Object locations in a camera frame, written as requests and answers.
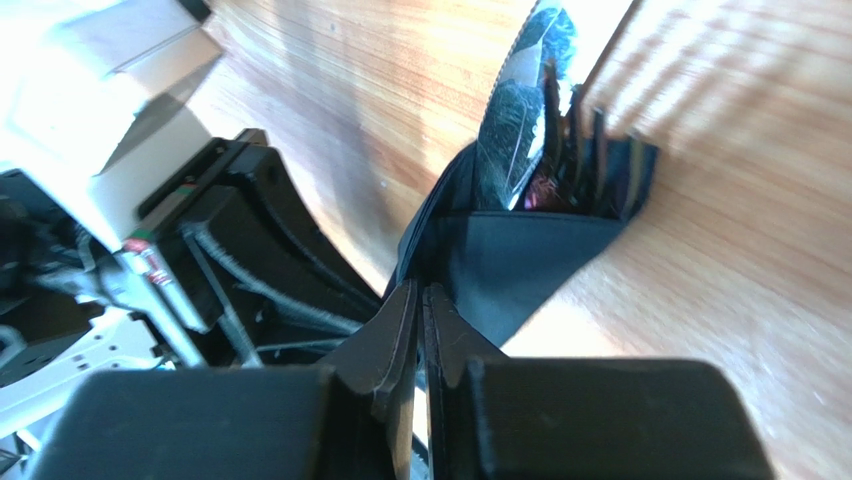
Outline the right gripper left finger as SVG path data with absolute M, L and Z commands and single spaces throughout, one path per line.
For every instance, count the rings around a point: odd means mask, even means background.
M 418 286 L 322 361 L 88 378 L 31 479 L 406 479 Z

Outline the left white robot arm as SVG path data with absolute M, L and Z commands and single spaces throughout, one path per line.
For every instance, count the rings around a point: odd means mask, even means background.
M 260 129 L 188 101 L 222 56 L 204 1 L 58 1 L 1 96 L 1 433 L 106 370 L 313 358 L 380 301 Z

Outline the iridescent fork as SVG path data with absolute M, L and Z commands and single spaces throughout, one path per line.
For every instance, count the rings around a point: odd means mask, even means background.
M 543 67 L 542 93 L 543 146 L 516 208 L 631 221 L 648 199 L 660 148 L 636 132 L 609 137 L 601 108 L 593 111 L 591 134 L 584 135 L 583 89 L 571 89 L 570 107 L 562 112 L 553 59 Z

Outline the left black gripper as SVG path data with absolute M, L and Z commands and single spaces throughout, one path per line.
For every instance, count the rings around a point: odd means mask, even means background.
M 100 294 L 186 366 L 308 363 L 379 311 L 260 129 L 214 138 L 132 209 Z

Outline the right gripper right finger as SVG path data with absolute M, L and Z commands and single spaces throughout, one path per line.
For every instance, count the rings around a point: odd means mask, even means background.
M 423 293 L 435 479 L 770 479 L 733 386 L 666 358 L 512 358 Z

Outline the silver knife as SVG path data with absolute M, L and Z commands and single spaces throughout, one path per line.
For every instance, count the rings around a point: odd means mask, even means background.
M 559 87 L 572 85 L 577 30 L 566 1 L 537 1 L 516 35 L 490 93 L 476 139 L 474 205 L 512 210 L 544 146 L 545 66 Z

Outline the black paper napkin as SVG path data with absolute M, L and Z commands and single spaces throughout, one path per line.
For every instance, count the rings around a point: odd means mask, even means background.
M 570 277 L 612 244 L 627 219 L 473 207 L 476 146 L 447 165 L 406 228 L 385 291 L 415 278 L 442 285 L 460 315 L 500 346 Z

